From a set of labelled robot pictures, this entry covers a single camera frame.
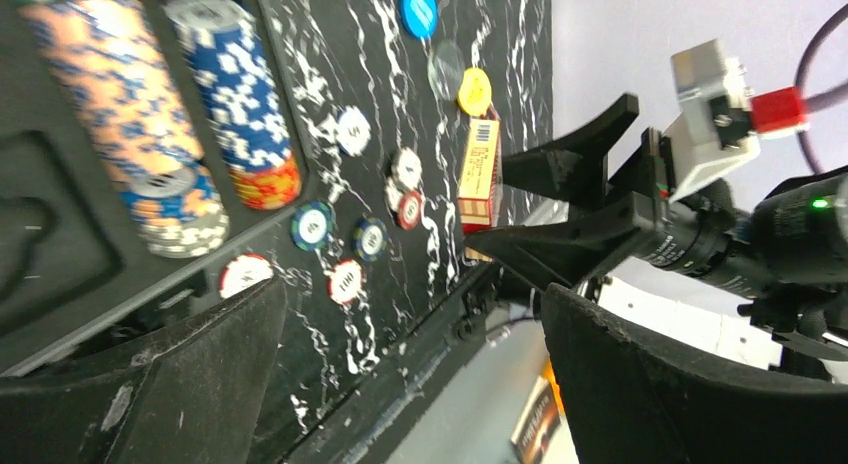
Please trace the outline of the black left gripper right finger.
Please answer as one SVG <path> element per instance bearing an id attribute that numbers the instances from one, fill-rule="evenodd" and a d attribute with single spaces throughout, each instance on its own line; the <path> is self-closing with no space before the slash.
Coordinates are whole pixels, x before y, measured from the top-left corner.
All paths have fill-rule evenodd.
<path id="1" fill-rule="evenodd" d="M 550 285 L 541 323 L 583 463 L 843 463 L 847 390 L 761 370 Z"/>

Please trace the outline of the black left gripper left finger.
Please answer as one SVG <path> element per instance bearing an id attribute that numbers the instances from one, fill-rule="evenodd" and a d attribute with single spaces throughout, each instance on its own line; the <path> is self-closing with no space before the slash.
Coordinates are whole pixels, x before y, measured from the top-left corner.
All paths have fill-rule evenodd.
<path id="1" fill-rule="evenodd" d="M 279 278 L 98 354 L 1 382 L 5 463 L 243 463 L 281 335 Z"/>

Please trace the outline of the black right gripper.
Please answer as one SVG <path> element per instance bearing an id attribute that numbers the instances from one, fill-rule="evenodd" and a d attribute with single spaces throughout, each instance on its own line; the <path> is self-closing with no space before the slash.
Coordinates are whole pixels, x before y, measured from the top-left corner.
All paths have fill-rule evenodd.
<path id="1" fill-rule="evenodd" d="M 639 113 L 638 97 L 624 93 L 581 128 L 502 159 L 507 186 L 573 206 L 602 206 L 605 196 L 614 204 L 562 223 L 481 230 L 465 245 L 541 291 L 552 283 L 574 289 L 632 254 L 703 283 L 748 279 L 749 244 L 737 236 L 748 214 L 735 208 L 722 178 L 672 202 L 671 141 L 660 131 L 643 131 L 607 185 L 607 154 Z M 639 243 L 638 195 L 648 201 Z"/>

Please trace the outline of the red poker card deck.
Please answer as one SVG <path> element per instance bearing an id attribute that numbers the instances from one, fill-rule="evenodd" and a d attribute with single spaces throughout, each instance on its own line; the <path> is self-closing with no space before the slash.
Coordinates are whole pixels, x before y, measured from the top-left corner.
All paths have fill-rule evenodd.
<path id="1" fill-rule="evenodd" d="M 464 235 L 494 228 L 500 220 L 502 146 L 495 108 L 470 120 L 457 202 Z"/>

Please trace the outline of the green blue 50 chip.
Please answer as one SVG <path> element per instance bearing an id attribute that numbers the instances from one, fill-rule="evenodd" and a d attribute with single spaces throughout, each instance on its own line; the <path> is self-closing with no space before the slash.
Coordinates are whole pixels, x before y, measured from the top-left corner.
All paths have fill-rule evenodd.
<path id="1" fill-rule="evenodd" d="M 377 260 L 387 244 L 387 229 L 382 220 L 376 217 L 360 219 L 353 232 L 353 250 L 363 261 Z"/>
<path id="2" fill-rule="evenodd" d="M 325 202 L 314 200 L 296 210 L 290 224 L 290 235 L 298 248 L 312 251 L 326 245 L 333 229 L 332 209 Z"/>

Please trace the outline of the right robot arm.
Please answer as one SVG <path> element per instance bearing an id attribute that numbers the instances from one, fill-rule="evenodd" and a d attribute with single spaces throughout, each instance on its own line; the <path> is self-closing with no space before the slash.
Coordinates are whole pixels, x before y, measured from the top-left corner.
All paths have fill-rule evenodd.
<path id="1" fill-rule="evenodd" d="M 543 290 L 577 288 L 636 258 L 741 299 L 783 346 L 789 373 L 847 379 L 847 171 L 787 179 L 752 212 L 717 180 L 673 199 L 670 132 L 646 129 L 614 173 L 607 155 L 636 120 L 621 95 L 583 127 L 504 158 L 512 188 L 568 205 L 562 223 L 476 230 L 465 243 Z"/>

